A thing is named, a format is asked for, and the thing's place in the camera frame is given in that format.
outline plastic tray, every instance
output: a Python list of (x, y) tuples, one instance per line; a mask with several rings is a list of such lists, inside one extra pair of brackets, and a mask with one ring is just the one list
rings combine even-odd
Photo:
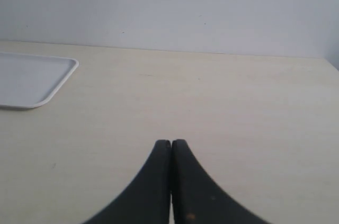
[(0, 107), (32, 109), (46, 104), (78, 65), (70, 58), (0, 52)]

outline table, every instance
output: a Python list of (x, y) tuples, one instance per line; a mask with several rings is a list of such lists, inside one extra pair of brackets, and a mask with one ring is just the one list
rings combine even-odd
[(176, 138), (265, 220), (339, 221), (339, 72), (326, 60), (7, 41), (0, 51), (80, 63), (46, 105), (0, 110), (1, 223), (81, 223), (156, 139)]

